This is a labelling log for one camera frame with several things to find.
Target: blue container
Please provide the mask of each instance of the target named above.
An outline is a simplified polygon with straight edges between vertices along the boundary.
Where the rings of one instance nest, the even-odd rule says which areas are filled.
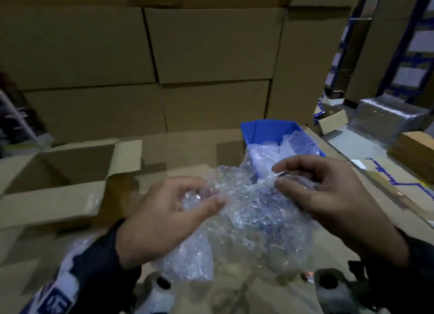
[[[263,142],[277,142],[280,144],[283,136],[291,135],[296,131],[301,131],[308,141],[313,141],[300,126],[292,121],[262,119],[250,122],[241,123],[241,131],[244,141],[247,145],[261,144]],[[325,156],[323,151],[320,151],[321,156]]]

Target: clear plastic sheet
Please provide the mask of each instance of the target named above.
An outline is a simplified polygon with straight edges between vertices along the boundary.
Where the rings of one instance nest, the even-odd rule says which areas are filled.
[[[429,111],[404,103],[388,94],[362,99],[348,128],[388,145],[396,141],[402,132],[418,130]]]
[[[319,154],[319,148],[306,134],[295,132],[284,136],[280,146],[249,145],[239,168],[216,168],[207,189],[187,193],[183,207],[189,210],[216,193],[227,198],[226,206],[154,266],[173,281],[211,281],[215,262],[246,263],[275,274],[300,272],[311,256],[313,222],[274,188],[277,174],[271,171],[276,162],[295,154]],[[300,175],[286,177],[316,187]]]

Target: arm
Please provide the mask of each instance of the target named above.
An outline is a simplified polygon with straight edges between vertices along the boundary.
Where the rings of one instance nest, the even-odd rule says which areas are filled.
[[[320,183],[309,190],[281,177],[276,187],[361,257],[378,307],[395,314],[428,305],[434,292],[434,247],[397,230],[349,163],[296,156],[273,170],[299,170]]]
[[[64,258],[55,281],[39,290],[23,314],[105,313],[129,311],[141,265],[162,257],[222,209],[211,197],[182,211],[188,191],[206,185],[202,178],[167,178],[153,185],[136,211],[118,221],[90,246],[74,248]]]

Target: person's left hand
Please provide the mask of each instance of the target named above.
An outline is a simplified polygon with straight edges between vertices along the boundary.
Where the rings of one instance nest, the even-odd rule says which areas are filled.
[[[185,193],[198,192],[206,184],[202,178],[174,177],[153,185],[117,231],[116,251],[121,266],[131,269],[168,254],[205,219],[218,213],[225,200],[217,196],[189,211],[182,210]]]

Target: white paper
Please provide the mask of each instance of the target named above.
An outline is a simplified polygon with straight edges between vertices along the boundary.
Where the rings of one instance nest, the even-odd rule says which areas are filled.
[[[345,41],[345,39],[347,38],[347,33],[348,33],[348,26],[345,26],[344,33],[342,34],[342,37],[341,37],[341,42]]]
[[[339,61],[341,60],[341,56],[342,56],[342,54],[340,54],[339,52],[337,54],[335,54],[335,57],[333,58],[332,66],[338,67]]]
[[[416,32],[408,50],[434,52],[434,31]]]
[[[356,166],[358,166],[362,170],[366,170],[366,167],[360,160],[351,160]]]
[[[417,88],[426,72],[427,70],[421,70],[420,68],[400,67],[395,74],[392,84]]]
[[[430,4],[428,4],[427,7],[427,11],[431,11],[431,10],[434,10],[434,0],[431,0]]]
[[[333,73],[328,73],[327,80],[325,81],[325,85],[331,86],[335,75]]]

